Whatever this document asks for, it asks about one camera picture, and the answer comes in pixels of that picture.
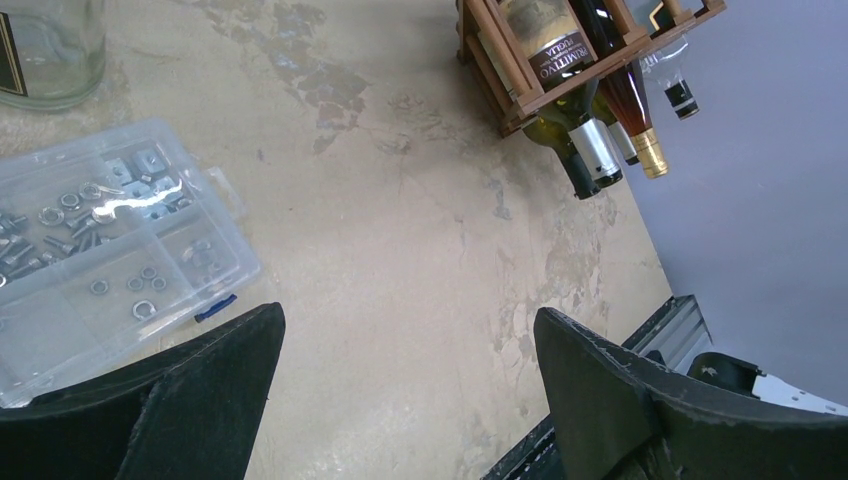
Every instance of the wall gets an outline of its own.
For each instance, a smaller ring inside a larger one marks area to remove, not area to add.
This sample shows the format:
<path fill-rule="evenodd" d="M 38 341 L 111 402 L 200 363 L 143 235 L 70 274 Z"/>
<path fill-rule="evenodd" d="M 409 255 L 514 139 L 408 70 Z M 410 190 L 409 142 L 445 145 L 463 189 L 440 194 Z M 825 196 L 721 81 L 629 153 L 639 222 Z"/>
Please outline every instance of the wall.
<path fill-rule="evenodd" d="M 728 3 L 690 35 L 701 113 L 649 88 L 671 174 L 628 178 L 718 348 L 848 404 L 848 2 Z"/>

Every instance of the beige table surface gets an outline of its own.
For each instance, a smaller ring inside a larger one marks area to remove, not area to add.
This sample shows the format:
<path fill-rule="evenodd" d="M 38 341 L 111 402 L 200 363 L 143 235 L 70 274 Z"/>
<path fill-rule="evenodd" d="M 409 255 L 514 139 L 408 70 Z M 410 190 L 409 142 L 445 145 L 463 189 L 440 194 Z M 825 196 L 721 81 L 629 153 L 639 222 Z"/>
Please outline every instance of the beige table surface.
<path fill-rule="evenodd" d="M 670 296 L 624 182 L 578 202 L 550 150 L 498 139 L 453 0 L 107 8 L 96 95 L 0 107 L 0 156 L 158 116 L 223 169 L 264 271 L 157 348 L 283 304 L 248 478 L 479 477 L 547 414 L 537 308 L 621 341 Z"/>

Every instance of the transparent plastic case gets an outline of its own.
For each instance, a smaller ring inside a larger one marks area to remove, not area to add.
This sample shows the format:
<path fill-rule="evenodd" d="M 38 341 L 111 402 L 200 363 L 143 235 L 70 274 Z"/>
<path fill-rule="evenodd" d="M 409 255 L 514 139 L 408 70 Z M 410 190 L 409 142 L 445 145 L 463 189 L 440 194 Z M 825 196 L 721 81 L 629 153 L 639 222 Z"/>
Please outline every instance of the transparent plastic case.
<path fill-rule="evenodd" d="M 259 270 L 161 120 L 0 162 L 0 407 L 116 365 Z"/>

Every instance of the wooden wine rack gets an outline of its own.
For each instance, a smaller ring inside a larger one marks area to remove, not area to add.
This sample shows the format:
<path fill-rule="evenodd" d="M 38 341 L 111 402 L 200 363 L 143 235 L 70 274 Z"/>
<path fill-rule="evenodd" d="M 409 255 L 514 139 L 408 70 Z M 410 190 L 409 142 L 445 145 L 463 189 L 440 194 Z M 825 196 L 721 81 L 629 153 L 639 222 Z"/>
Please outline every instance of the wooden wine rack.
<path fill-rule="evenodd" d="M 703 8 L 697 12 L 683 9 L 680 0 L 663 0 L 674 26 L 648 35 L 645 27 L 636 23 L 624 0 L 604 0 L 625 46 L 612 55 L 595 62 L 591 67 L 549 92 L 533 73 L 515 34 L 501 15 L 497 0 L 458 0 L 459 23 L 457 33 L 460 47 L 457 58 L 470 64 L 471 71 L 497 118 L 499 131 L 507 137 L 518 131 L 543 106 L 553 102 L 592 78 L 603 78 L 633 60 L 665 47 L 681 35 L 724 11 L 724 0 L 701 0 Z M 502 66 L 513 88 L 515 99 L 507 91 L 495 66 L 486 54 L 478 37 L 482 33 L 489 40 L 492 52 Z"/>

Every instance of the clear glass bottle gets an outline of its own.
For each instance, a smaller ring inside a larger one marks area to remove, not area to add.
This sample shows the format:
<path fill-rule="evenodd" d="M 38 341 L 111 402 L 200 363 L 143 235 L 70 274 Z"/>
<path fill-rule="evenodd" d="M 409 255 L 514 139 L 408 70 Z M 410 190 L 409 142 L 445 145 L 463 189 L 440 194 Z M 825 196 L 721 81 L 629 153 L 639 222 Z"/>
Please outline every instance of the clear glass bottle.
<path fill-rule="evenodd" d="M 688 50 L 689 41 L 683 35 L 666 47 L 645 55 L 641 60 L 645 78 L 660 85 L 680 120 L 700 111 L 689 84 L 683 78 L 683 61 Z"/>
<path fill-rule="evenodd" d="M 103 78 L 104 0 L 0 0 L 0 102 L 57 110 Z"/>

